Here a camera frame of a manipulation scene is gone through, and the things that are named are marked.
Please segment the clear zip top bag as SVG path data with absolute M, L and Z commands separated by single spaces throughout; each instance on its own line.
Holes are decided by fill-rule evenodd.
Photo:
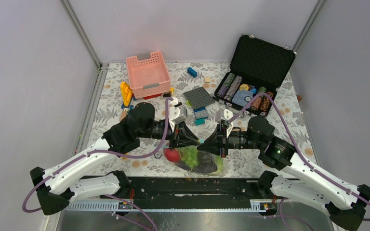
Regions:
M 224 176 L 229 170 L 229 163 L 220 156 L 199 151 L 196 146 L 176 149 L 162 149 L 164 157 L 175 166 L 192 173 Z

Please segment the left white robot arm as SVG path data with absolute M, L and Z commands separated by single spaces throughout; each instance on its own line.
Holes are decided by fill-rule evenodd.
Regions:
M 126 197 L 131 184 L 123 171 L 104 176 L 89 173 L 118 157 L 130 157 L 130 151 L 140 146 L 141 138 L 169 141 L 170 148 L 197 146 L 198 138 L 186 126 L 187 109 L 176 100 L 166 101 L 166 117 L 155 120 L 155 108 L 139 103 L 102 137 L 69 160 L 52 168 L 36 167 L 30 171 L 40 211 L 56 214 L 76 200 L 100 195 Z

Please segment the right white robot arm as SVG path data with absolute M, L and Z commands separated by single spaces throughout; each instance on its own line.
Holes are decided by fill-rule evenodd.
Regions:
M 261 197 L 292 199 L 319 210 L 347 231 L 358 230 L 370 200 L 370 187 L 348 183 L 301 158 L 293 145 L 274 135 L 274 129 L 263 116 L 252 117 L 246 131 L 231 131 L 221 120 L 198 150 L 220 157 L 226 157 L 230 149 L 258 150 L 259 160 L 279 171 L 264 171 L 260 176 L 257 192 Z

